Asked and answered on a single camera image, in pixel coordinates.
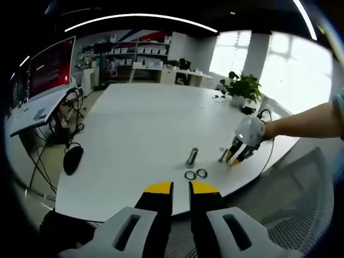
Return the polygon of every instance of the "window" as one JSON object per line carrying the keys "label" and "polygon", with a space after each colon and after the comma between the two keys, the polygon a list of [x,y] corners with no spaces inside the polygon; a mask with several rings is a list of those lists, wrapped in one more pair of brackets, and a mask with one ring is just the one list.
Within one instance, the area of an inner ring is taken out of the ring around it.
{"label": "window", "polygon": [[217,38],[209,71],[228,77],[230,71],[241,73],[246,61],[251,31],[230,31]]}
{"label": "window", "polygon": [[331,94],[332,55],[297,36],[273,32],[260,83],[263,94],[291,113],[327,102]]}

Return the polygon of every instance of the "potted plant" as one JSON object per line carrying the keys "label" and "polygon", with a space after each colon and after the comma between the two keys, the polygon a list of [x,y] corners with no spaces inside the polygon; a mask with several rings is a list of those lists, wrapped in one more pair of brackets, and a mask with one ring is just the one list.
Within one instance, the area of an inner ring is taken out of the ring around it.
{"label": "potted plant", "polygon": [[240,108],[244,105],[245,99],[248,99],[249,102],[254,101],[257,103],[257,100],[261,96],[259,87],[261,85],[258,82],[258,79],[252,74],[245,76],[241,74],[238,76],[235,72],[230,72],[229,78],[231,82],[229,85],[225,85],[228,94],[232,96],[230,100],[230,105]]}

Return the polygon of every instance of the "person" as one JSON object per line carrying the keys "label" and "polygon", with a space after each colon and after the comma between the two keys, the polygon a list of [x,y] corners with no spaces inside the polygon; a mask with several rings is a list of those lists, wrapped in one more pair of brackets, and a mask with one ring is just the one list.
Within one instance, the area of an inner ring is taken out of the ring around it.
{"label": "person", "polygon": [[107,70],[111,76],[117,76],[116,63],[114,62],[114,59],[111,59],[109,65],[107,66]]}
{"label": "person", "polygon": [[[278,135],[344,140],[344,89],[332,102],[318,105],[300,114],[266,123],[264,139]],[[340,239],[344,230],[344,145],[333,164],[334,210],[327,232],[311,251],[309,257],[337,257],[342,253]]]}

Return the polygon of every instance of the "round table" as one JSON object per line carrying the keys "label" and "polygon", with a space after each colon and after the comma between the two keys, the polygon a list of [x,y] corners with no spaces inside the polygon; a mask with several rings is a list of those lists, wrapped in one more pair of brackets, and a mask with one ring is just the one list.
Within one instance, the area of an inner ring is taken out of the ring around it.
{"label": "round table", "polygon": [[[112,84],[94,104],[74,141],[84,148],[71,176],[61,172],[56,211],[90,221],[106,221],[125,206],[133,207],[153,183],[174,182],[173,214],[189,211],[184,173],[206,169],[206,182],[226,196],[259,176],[271,151],[263,142],[252,157],[228,167],[218,162],[245,116],[214,99],[218,91],[153,83]],[[295,143],[277,137],[268,169]],[[185,161],[199,149],[195,167]]]}

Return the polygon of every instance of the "white cabinet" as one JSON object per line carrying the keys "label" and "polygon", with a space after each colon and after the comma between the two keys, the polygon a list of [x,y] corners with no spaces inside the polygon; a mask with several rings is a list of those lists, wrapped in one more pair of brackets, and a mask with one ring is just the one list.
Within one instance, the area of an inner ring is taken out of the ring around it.
{"label": "white cabinet", "polygon": [[176,79],[176,70],[165,70],[161,71],[160,83],[163,84],[174,84]]}
{"label": "white cabinet", "polygon": [[202,81],[200,83],[200,87],[201,88],[207,88],[207,89],[214,89],[215,85],[214,85],[213,78],[203,77]]}

